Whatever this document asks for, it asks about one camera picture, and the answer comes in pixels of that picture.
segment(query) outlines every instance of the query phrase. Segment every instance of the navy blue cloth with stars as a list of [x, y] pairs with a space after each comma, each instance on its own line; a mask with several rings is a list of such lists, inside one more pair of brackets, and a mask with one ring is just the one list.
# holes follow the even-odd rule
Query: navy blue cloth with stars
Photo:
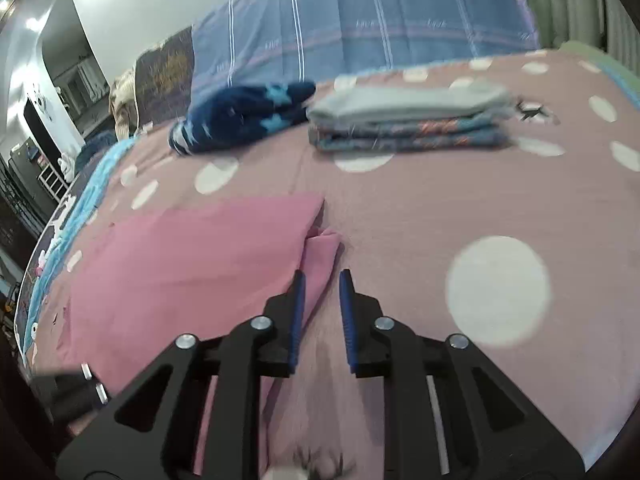
[[303, 104], [315, 92], [316, 85], [305, 81], [222, 89], [172, 126], [169, 145], [190, 155], [251, 144], [304, 123]]

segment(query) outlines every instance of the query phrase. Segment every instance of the beige cloth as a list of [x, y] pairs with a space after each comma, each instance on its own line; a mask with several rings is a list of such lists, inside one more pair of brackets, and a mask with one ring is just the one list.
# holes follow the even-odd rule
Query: beige cloth
[[134, 72], [131, 68], [111, 85], [109, 112], [116, 119], [116, 137], [118, 137], [118, 140], [128, 139], [131, 129], [135, 130], [138, 127], [134, 82]]

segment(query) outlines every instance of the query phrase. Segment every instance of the folded pink fabric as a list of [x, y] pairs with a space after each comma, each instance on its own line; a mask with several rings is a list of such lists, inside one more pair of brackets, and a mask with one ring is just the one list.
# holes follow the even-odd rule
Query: folded pink fabric
[[238, 198], [112, 224], [82, 247], [61, 361], [88, 362], [115, 394], [177, 335], [225, 335], [260, 314], [298, 268], [306, 322], [340, 243], [313, 227], [322, 203], [319, 194]]

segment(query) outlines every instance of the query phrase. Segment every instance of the stack of folded clothes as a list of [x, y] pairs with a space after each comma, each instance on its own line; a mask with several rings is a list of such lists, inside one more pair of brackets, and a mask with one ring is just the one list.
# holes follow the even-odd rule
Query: stack of folded clothes
[[363, 86], [335, 91], [306, 112], [309, 142], [323, 152], [407, 152], [510, 143], [499, 123], [513, 115], [514, 97], [476, 80], [466, 88]]

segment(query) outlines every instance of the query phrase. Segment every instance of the white stripe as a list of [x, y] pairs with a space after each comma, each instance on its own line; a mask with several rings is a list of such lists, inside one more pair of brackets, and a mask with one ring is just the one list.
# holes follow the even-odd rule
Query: white stripe
[[385, 29], [382, 25], [382, 17], [380, 16], [380, 8], [378, 7], [378, 1], [377, 0], [373, 0], [373, 4], [376, 7], [376, 14], [378, 15], [378, 24], [380, 25], [380, 36], [382, 37], [382, 48], [385, 51], [385, 60], [386, 60], [386, 67], [387, 68], [391, 68], [391, 62], [389, 59], [389, 52], [388, 52], [388, 47], [386, 45], [386, 37], [385, 37]]
[[296, 29], [296, 43], [298, 44], [298, 80], [302, 81], [302, 55], [300, 53], [300, 36], [298, 35], [298, 20], [296, 19], [295, 0], [291, 0], [291, 12], [293, 13], [293, 27]]
[[389, 33], [386, 30], [386, 19], [385, 19], [385, 10], [382, 7], [382, 0], [376, 0], [378, 3], [378, 8], [380, 9], [380, 14], [378, 15], [379, 19], [380, 19], [380, 24], [382, 25], [382, 29], [383, 29], [383, 33], [385, 36], [385, 41], [386, 41], [386, 53], [388, 55], [388, 60], [389, 60], [389, 68], [393, 68], [394, 66], [394, 55], [391, 52], [391, 42], [389, 41]]
[[471, 47], [471, 54], [474, 57], [478, 57], [478, 49], [476, 48], [473, 31], [471, 30], [471, 23], [469, 23], [469, 18], [466, 15], [465, 3], [462, 0], [456, 0], [456, 3], [458, 4], [458, 12], [460, 13], [460, 18], [462, 18], [462, 24], [465, 27], [466, 40]]
[[229, 63], [229, 76], [226, 78], [226, 85], [233, 84], [233, 73], [236, 67], [236, 35], [234, 33], [234, 4], [229, 0], [229, 53], [231, 62]]
[[300, 81], [304, 81], [305, 79], [305, 44], [302, 40], [302, 27], [300, 26], [300, 11], [298, 10], [298, 0], [296, 2], [296, 17], [298, 18], [298, 32], [300, 34], [300, 53], [302, 54], [302, 75], [300, 76]]

